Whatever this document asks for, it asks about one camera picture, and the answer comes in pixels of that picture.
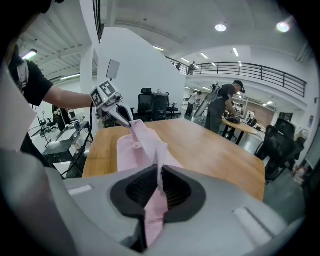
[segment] window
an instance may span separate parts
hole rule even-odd
[[[288,122],[291,122],[291,119],[292,119],[293,115],[294,115],[293,113],[280,113],[279,114],[279,118],[284,119],[284,120],[286,120]]]

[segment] floor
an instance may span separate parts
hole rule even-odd
[[[177,116],[179,118],[185,118],[191,121],[191,118],[185,117],[185,113],[187,110],[187,106],[182,107],[181,114]],[[195,122],[198,125],[205,126],[205,122]],[[225,129],[225,125],[222,124],[220,126],[220,132],[223,132]],[[46,138],[49,141],[50,139],[56,138],[60,133],[58,129],[54,132],[46,133]],[[240,134],[239,131],[235,132],[235,136],[238,137]],[[47,141],[44,137],[40,135],[33,136],[32,141],[34,145],[38,148],[40,152],[43,152],[46,149]],[[254,154],[261,144],[263,139],[259,136],[251,135],[245,133],[242,137],[242,140],[239,144],[244,150],[248,151],[251,154]],[[87,145],[85,152],[88,154],[90,145]],[[70,152],[72,154],[75,153],[75,148],[71,148]],[[83,166],[85,164],[85,158],[81,161]],[[66,171],[70,166],[69,162],[66,163],[58,163],[55,164],[55,167],[58,169],[60,173]],[[305,204],[304,204],[304,196],[301,187],[294,182],[291,173],[289,170],[283,172],[283,174],[274,182],[269,183],[265,186],[264,191],[264,200],[263,202],[275,210],[279,215],[281,215],[287,223],[292,223],[294,220],[304,216]]]

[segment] cable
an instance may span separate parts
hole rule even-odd
[[[70,168],[68,170],[66,170],[64,173],[61,174],[62,178],[64,178],[63,175],[65,175],[67,172],[71,171],[71,169],[75,166],[76,162],[78,161],[78,159],[80,158],[80,156],[82,155],[82,153],[86,149],[87,140],[88,140],[88,138],[89,138],[89,136],[91,134],[91,131],[92,131],[92,109],[93,109],[93,107],[94,107],[94,103],[92,102],[91,103],[91,107],[90,107],[90,129],[89,129],[89,133],[88,133],[87,137],[85,138],[84,146],[81,149],[81,151],[79,152],[79,155],[74,160],[73,164],[70,166]]]

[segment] round table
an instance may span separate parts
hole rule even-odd
[[[236,140],[236,143],[237,145],[239,145],[244,133],[248,133],[248,134],[253,134],[253,135],[257,135],[258,134],[258,131],[256,129],[254,129],[253,127],[250,127],[249,125],[245,124],[245,123],[233,123],[233,122],[230,122],[226,119],[222,119],[222,122],[225,124],[225,129],[224,129],[224,132],[222,134],[222,137],[226,137],[226,134],[227,134],[227,131],[228,131],[228,128],[230,127],[231,128],[231,131],[229,133],[229,136],[228,136],[228,140],[231,141],[233,135],[235,134],[235,131],[236,129],[240,130],[241,133],[240,133],[240,136],[239,138]]]

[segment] black cap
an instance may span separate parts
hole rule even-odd
[[[245,91],[245,88],[244,88],[244,84],[243,84],[240,80],[234,80],[233,83],[234,83],[234,84],[238,84],[238,85],[241,86],[241,92],[242,92],[242,93],[245,93],[245,92],[246,92],[246,91]]]

